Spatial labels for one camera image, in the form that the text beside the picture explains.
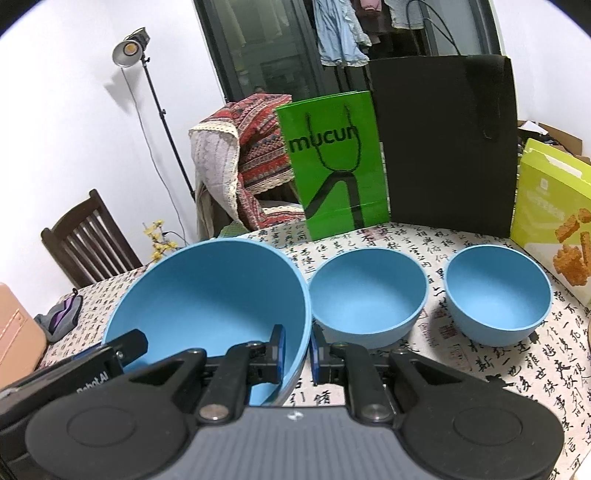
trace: green paper bag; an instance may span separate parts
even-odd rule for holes
[[[369,92],[288,103],[276,111],[312,239],[389,220]]]

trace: wooden chair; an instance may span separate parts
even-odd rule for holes
[[[41,232],[43,245],[77,288],[142,266],[99,192]]]

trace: large blue bowl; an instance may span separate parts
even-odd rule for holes
[[[283,383],[257,385],[251,405],[280,403],[299,376],[311,332],[304,278],[283,253],[246,239],[219,239],[184,248],[139,278],[121,299],[103,342],[137,328],[148,352],[127,371],[188,348],[224,355],[237,343],[267,341],[285,327]]]

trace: gray pouch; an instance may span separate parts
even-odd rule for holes
[[[52,307],[47,315],[39,314],[35,317],[50,343],[61,340],[78,325],[82,295],[78,295],[75,288],[72,292],[71,296]]]

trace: calligraphy tablecloth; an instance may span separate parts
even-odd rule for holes
[[[454,325],[447,311],[443,267],[458,250],[497,244],[520,250],[512,241],[474,233],[386,223],[311,242],[305,223],[278,225],[244,237],[282,250],[306,280],[325,260],[364,247],[399,250],[415,258],[429,279],[429,298],[410,334],[395,344],[483,380],[504,381],[506,388],[539,401],[561,421],[565,444],[550,478],[569,479],[591,449],[591,355],[587,342],[590,311],[550,274],[551,313],[530,338],[492,348],[474,343]],[[100,342],[118,300],[146,267],[83,288],[85,302],[77,328],[49,347],[42,365],[50,365]],[[306,361],[287,406],[343,404],[343,389],[314,386]]]

